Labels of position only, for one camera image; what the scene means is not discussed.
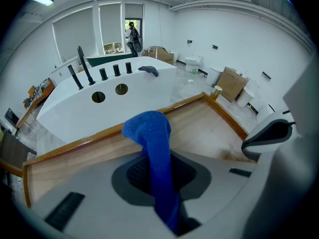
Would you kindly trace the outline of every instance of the white bathtub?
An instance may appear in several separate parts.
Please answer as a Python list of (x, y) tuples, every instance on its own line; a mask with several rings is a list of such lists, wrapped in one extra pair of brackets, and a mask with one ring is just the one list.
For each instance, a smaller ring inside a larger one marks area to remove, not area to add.
[[(125, 63), (131, 62), (133, 73), (127, 74)], [(121, 75), (114, 76), (118, 64)], [(154, 66), (159, 72), (138, 71), (141, 66)], [(108, 79), (102, 81), (99, 72), (105, 68)], [(95, 84), (89, 86), (85, 72), (77, 74), (83, 89), (78, 90), (72, 77), (61, 82), (43, 105), (37, 120), (51, 133), (70, 143), (120, 124), (129, 118), (169, 105), (176, 67), (151, 57), (128, 58), (89, 69)], [(126, 84), (128, 91), (118, 95), (115, 88)], [(93, 93), (104, 93), (105, 100), (95, 103)]]

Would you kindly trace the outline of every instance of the floor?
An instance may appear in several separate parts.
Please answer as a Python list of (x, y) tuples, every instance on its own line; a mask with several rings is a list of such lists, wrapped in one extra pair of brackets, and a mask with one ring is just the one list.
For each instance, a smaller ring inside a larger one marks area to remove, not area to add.
[[(206, 78), (204, 76), (201, 76), (200, 73), (193, 74), (186, 72), (184, 70), (185, 65), (181, 63), (177, 62), (176, 66), (177, 73), (170, 104), (174, 104), (202, 92), (206, 92), (207, 94), (211, 93), (212, 87), (206, 84)], [(219, 96), (217, 102), (223, 106), (247, 132), (251, 132), (257, 125), (256, 115), (248, 106), (241, 108), (236, 102), (230, 103), (223, 96)], [(28, 118), (28, 124), (25, 123), (23, 129), (17, 134), (21, 142), (37, 152), (37, 156), (65, 145), (62, 140), (51, 134), (36, 121), (35, 118), (39, 111), (40, 108), (37, 108), (34, 114)], [(10, 177), (13, 196), (17, 200), (25, 202), (22, 179), (14, 175), (10, 175)]]

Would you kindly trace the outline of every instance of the faucet hole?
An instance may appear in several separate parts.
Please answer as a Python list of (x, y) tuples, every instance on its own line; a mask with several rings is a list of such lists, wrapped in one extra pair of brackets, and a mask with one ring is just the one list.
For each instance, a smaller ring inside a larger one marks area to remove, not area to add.
[(94, 92), (92, 95), (92, 100), (96, 103), (101, 103), (105, 100), (105, 94), (101, 91)]
[(117, 85), (115, 88), (115, 92), (118, 95), (124, 95), (127, 93), (128, 90), (129, 90), (129, 87), (124, 83)]

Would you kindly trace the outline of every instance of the wooden board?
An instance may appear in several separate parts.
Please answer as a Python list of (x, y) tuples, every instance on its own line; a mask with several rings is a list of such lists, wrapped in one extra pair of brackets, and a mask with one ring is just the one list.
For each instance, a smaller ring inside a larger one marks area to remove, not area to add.
[[(171, 148), (249, 161), (241, 152), (247, 134), (208, 95), (200, 94), (160, 111), (171, 125)], [(114, 126), (25, 162), (23, 182), (28, 206), (88, 165), (140, 151), (139, 145), (121, 135), (121, 129), (122, 124)]]

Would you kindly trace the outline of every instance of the black faucet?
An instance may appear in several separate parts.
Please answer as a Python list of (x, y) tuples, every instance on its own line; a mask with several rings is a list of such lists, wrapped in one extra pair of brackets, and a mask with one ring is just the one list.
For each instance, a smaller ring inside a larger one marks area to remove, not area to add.
[(83, 54), (83, 50), (82, 50), (81, 46), (78, 47), (78, 54), (79, 54), (82, 66), (84, 68), (84, 71), (86, 73), (86, 76), (88, 77), (89, 85), (93, 85), (95, 83), (95, 81), (93, 81), (93, 79), (92, 79), (92, 77), (90, 75), (90, 72), (89, 72), (88, 68), (86, 67), (86, 64), (85, 64), (85, 61), (84, 61), (84, 54)]
[(71, 75), (72, 75), (72, 77), (73, 77), (73, 79), (74, 79), (76, 85), (78, 85), (79, 90), (83, 89), (83, 86), (81, 85), (81, 83), (80, 83), (78, 77), (76, 76), (76, 74), (75, 74), (75, 72), (74, 72), (72, 66), (69, 65), (69, 66), (68, 66), (68, 69), (69, 69), (69, 71), (70, 71), (70, 73), (71, 73)]
[(121, 74), (120, 74), (120, 69), (119, 69), (119, 65), (118, 65), (118, 64), (113, 65), (113, 70), (114, 70), (114, 75), (115, 75), (115, 77), (118, 77), (118, 76), (121, 75)]
[(125, 66), (126, 66), (126, 73), (127, 73), (127, 74), (131, 74), (131, 73), (132, 73), (131, 63), (130, 63), (130, 62), (126, 62), (126, 63), (125, 63)]
[(101, 77), (102, 77), (102, 81), (105, 81), (105, 80), (108, 79), (104, 68), (100, 69), (100, 74), (101, 74)]

